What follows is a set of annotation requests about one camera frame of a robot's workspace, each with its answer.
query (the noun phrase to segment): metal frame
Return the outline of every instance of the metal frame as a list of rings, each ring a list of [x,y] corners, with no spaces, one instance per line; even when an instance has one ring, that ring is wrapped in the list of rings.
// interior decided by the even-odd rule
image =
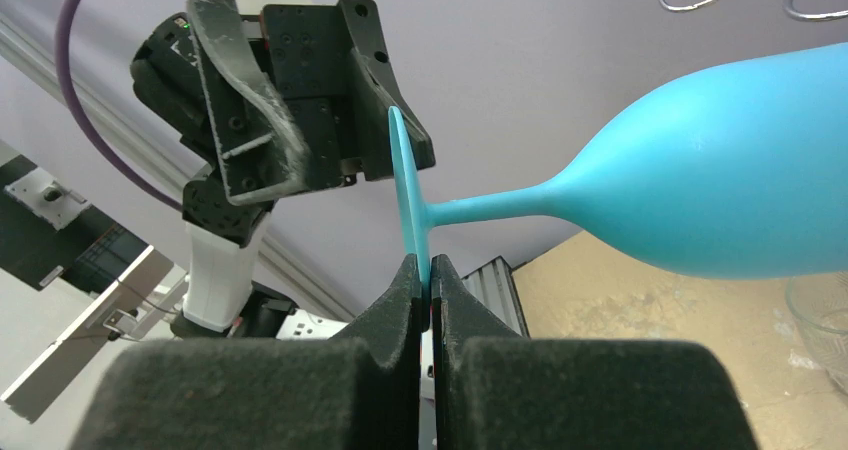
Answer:
[[[109,341],[115,310],[129,312],[153,292],[173,262],[148,246],[0,396],[34,422]]]
[[[468,293],[474,295],[515,333],[530,336],[518,292],[512,280],[512,268],[503,257],[497,257],[462,278]]]

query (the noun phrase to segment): white ceiling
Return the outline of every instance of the white ceiling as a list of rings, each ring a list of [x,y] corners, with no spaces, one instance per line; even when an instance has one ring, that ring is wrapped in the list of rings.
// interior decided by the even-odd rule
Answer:
[[[553,176],[606,121],[673,78],[848,34],[848,19],[790,20],[782,0],[721,0],[688,14],[668,13],[657,0],[375,1],[401,92],[434,141],[438,164],[421,174],[433,201]],[[0,10],[50,48],[60,2],[0,0]],[[84,0],[72,47],[75,71],[192,169],[197,159],[135,100],[128,72],[140,42],[184,3]],[[848,0],[797,3],[810,11],[848,7]],[[0,138],[185,265],[179,216],[112,172],[67,110],[5,63],[0,92]],[[361,309],[402,258],[395,205],[391,181],[298,196],[277,205],[274,231]],[[464,273],[497,255],[521,263],[575,230],[549,218],[476,223],[435,230],[431,246]],[[260,279],[268,282],[267,274]]]

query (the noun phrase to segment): purple cable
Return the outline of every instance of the purple cable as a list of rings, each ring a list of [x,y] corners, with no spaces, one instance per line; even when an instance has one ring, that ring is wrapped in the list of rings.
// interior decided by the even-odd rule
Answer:
[[[81,0],[65,0],[62,4],[62,11],[59,12],[59,22],[56,24],[56,43],[54,53],[56,58],[56,76],[59,78],[59,88],[62,91],[62,96],[68,105],[68,110],[71,111],[74,120],[79,125],[85,137],[94,145],[94,148],[103,155],[109,163],[112,164],[119,172],[121,172],[129,181],[134,183],[138,188],[144,190],[151,197],[159,200],[165,205],[174,210],[181,211],[181,205],[173,198],[160,192],[156,187],[145,181],[141,175],[137,174],[129,165],[119,157],[109,144],[103,140],[103,137],[97,132],[97,129],[92,125],[91,120],[85,114],[85,109],[80,103],[77,92],[74,89],[73,80],[71,80],[71,25],[74,22],[74,14],[77,12]]]

